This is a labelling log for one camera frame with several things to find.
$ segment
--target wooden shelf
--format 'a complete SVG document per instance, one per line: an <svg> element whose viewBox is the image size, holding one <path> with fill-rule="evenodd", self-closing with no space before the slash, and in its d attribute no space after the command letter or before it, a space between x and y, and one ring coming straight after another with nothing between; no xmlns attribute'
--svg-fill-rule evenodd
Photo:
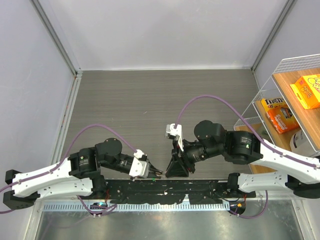
<svg viewBox="0 0 320 240"><path fill-rule="evenodd" d="M291 131L287 131L285 133L279 134L275 129L273 123L267 117L267 114L265 112L264 106L262 106L261 104L261 101L256 101L254 102L254 104L264 122L265 127L267 128L266 130L269 132L271 138L273 139L274 144L282 149L291 151L291 148L290 148L291 137L300 130L300 127L293 129Z"/></svg>
<svg viewBox="0 0 320 240"><path fill-rule="evenodd" d="M301 76L313 74L320 74L320 68L275 73L272 76L299 125L309 137L311 144L319 151L320 108L304 109L290 87L290 84L294 84Z"/></svg>
<svg viewBox="0 0 320 240"><path fill-rule="evenodd" d="M253 127L254 130L258 130L263 124L262 123L256 123L252 124L251 126ZM236 126L234 128L236 131L247 131L251 132L251 130L246 126ZM264 173L272 173L275 172L276 170L266 167L266 166L259 166L259 165L254 165L250 164L250 168L253 174L264 174Z"/></svg>

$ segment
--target yellow box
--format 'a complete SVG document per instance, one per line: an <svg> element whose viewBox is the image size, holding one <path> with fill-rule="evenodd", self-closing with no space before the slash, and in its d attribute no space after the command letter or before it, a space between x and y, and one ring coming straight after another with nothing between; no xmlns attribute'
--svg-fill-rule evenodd
<svg viewBox="0 0 320 240"><path fill-rule="evenodd" d="M320 74L302 76L290 87L304 109L320 107Z"/></svg>

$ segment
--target metal frame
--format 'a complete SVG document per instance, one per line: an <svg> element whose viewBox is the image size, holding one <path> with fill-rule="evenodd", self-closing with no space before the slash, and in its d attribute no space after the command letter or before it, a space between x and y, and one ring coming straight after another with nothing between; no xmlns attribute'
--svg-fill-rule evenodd
<svg viewBox="0 0 320 240"><path fill-rule="evenodd" d="M284 4L282 11L280 12L280 14L279 14L277 20L275 21L275 23L274 23L274 25L273 25L268 37L265 40L265 42L264 42L264 44L263 44L258 56L256 57L256 59L255 59L255 61L253 63L253 66L251 68L253 73L256 72L256 69L259 66L262 58L266 54L269 46L271 45L271 43L275 39L275 36L277 35L277 33L280 30L281 26L285 22L286 17L290 13L292 7L295 5L296 2L297 2L297 0L287 0L286 3Z"/></svg>
<svg viewBox="0 0 320 240"><path fill-rule="evenodd" d="M60 161L63 146L65 144L65 140L67 136L69 123L70 123L72 112L75 106L81 78L82 78L82 71L79 71L76 77L74 78L74 81L72 83L72 86L69 92L68 101L66 103L64 115L60 124L61 128L56 138L55 149L52 154L51 164L55 164ZM34 204L32 214L30 215L29 223L27 224L24 240L34 240L36 238L37 230L41 220L44 206L45 206L44 202L36 202Z"/></svg>
<svg viewBox="0 0 320 240"><path fill-rule="evenodd" d="M45 10L42 7L42 4L40 3L39 0L30 0L30 2L32 3L34 9L36 10L36 12L38 13L39 18L41 19L41 21L43 22L45 28L47 29L50 37L52 38L54 44L56 45L56 47L58 48L58 51L61 53L61 56L63 57L65 63L67 64L67 66L69 67L70 71L72 72L73 76L76 76L79 69L76 69L74 64L72 63L65 47L63 46L60 38L58 37L57 32L55 31L53 25L51 24Z"/></svg>

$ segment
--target black mounting plate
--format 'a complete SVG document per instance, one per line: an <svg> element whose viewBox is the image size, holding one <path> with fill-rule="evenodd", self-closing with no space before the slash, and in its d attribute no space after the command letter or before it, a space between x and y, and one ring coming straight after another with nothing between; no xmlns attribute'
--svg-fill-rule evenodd
<svg viewBox="0 0 320 240"><path fill-rule="evenodd" d="M190 204L218 204L223 198L242 198L243 193L231 196L227 180L217 179L106 179L112 204L180 204L188 194ZM256 193L246 194L255 198Z"/></svg>

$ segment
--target white wire rack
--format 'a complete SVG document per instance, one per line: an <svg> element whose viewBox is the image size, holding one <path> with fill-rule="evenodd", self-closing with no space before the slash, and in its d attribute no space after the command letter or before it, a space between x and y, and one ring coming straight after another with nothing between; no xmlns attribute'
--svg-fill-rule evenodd
<svg viewBox="0 0 320 240"><path fill-rule="evenodd" d="M274 70L274 74L320 68L320 54L283 59Z"/></svg>
<svg viewBox="0 0 320 240"><path fill-rule="evenodd" d="M286 58L283 59L279 65L274 70L273 74L278 73L284 73L284 72L292 72L292 71L300 71L300 70L307 70L307 69L316 69L320 68L320 54L315 55L308 55L308 56L299 56L299 57L292 57L292 58ZM273 79L272 75L269 77L269 79L266 81L264 86L259 90L257 95L253 98L251 103L248 105L248 107L243 112L242 116L247 117L248 114L247 111L250 108L254 108L256 112L256 116L251 118L246 118L247 122L250 124L256 124L256 123L262 123L264 127L266 128L266 124L264 123L264 120L261 116L261 113L258 111L258 108L256 106L256 102L260 101L261 99L269 99L269 98L277 98L277 97L283 97L284 100L287 102L291 112L295 116L297 122L299 123L301 129L304 131L306 137L308 138L310 145L314 149L314 153L309 157L314 157L320 154L320 150L318 150L312 141L309 133L307 132L306 128L304 127L303 123L300 121L299 116L297 116L295 110L292 108L292 105L288 101L287 97L283 93L283 91L279 88L279 86L276 84L275 80ZM235 123L233 128L243 126L245 125L243 121L240 119Z"/></svg>

